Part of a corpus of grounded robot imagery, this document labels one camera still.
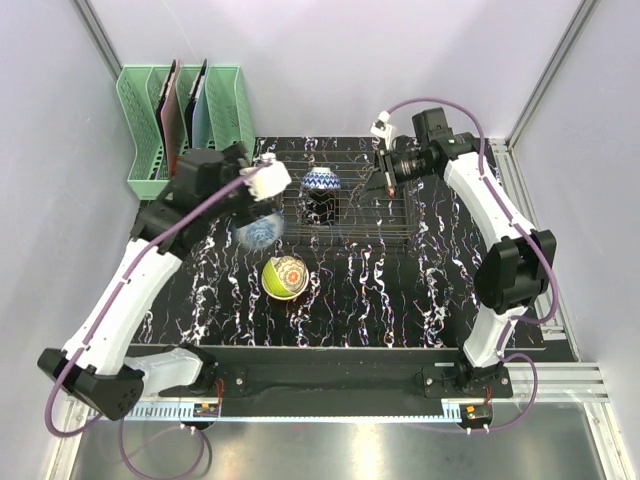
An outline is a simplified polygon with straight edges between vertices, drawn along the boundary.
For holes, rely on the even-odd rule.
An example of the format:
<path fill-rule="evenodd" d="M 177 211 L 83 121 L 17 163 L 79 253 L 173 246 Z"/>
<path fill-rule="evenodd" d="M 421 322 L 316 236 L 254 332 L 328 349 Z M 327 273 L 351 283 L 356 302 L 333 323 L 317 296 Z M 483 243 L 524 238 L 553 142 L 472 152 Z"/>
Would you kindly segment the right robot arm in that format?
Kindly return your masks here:
<path fill-rule="evenodd" d="M 371 132 L 382 142 L 364 187 L 368 197 L 394 198 L 402 185 L 437 175 L 463 202 L 487 253 L 473 282 L 481 307 L 458 360 L 445 382 L 466 396 L 484 396 L 504 379 L 508 338 L 518 323 L 532 323 L 528 311 L 554 288 L 554 234 L 522 215 L 493 175 L 481 132 L 456 133 L 441 108 L 412 118 L 415 145 L 396 142 L 391 114 L 381 112 Z"/>

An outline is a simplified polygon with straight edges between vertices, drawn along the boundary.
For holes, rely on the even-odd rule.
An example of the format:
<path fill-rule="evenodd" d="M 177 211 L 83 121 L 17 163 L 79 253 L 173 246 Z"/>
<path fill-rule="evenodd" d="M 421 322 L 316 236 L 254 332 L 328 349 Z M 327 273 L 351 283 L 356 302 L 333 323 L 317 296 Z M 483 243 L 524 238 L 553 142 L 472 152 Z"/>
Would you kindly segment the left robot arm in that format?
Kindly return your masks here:
<path fill-rule="evenodd" d="M 45 349 L 39 369 L 54 387 L 45 407 L 45 424 L 54 434 L 52 410 L 58 392 L 81 401 L 98 417 L 118 421 L 138 401 L 183 387 L 196 396 L 216 382 L 216 358 L 199 347 L 181 344 L 147 356 L 127 352 L 164 285 L 218 219 L 240 227 L 276 211 L 274 198 L 290 184 L 275 154 L 247 160 L 242 144 L 222 151 L 191 149 L 174 177 L 139 214 L 118 270 L 82 326 L 60 348 Z"/>

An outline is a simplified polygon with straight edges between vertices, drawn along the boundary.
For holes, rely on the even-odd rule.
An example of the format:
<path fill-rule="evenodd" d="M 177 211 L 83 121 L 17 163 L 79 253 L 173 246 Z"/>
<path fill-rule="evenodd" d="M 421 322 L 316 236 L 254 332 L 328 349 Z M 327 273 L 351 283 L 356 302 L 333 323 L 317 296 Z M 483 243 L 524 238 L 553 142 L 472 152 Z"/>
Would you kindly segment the blue floral white bowl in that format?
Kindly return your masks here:
<path fill-rule="evenodd" d="M 275 211 L 248 225 L 236 228 L 234 239 L 247 250 L 263 250 L 280 239 L 285 220 L 280 211 Z"/>

